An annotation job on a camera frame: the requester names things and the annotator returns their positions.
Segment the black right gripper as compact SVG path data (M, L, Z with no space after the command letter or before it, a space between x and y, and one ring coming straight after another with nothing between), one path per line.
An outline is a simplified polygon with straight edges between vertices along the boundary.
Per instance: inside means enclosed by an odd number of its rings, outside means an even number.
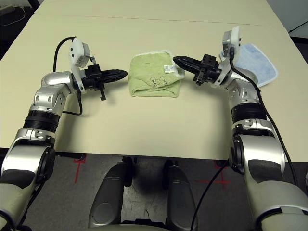
M193 73L193 81L198 86L205 82L214 83L220 75L219 64L215 56L205 54L201 61L188 56L175 56L173 61L180 68Z

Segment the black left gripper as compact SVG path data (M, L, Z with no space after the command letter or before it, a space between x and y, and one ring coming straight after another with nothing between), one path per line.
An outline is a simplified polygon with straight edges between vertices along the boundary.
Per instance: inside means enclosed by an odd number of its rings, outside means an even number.
M96 63L95 57L90 57L92 65L85 69L85 77L82 79L85 90L99 90L101 101L106 100L104 93L104 83L116 82L127 76L127 71L121 69L111 69L101 71Z

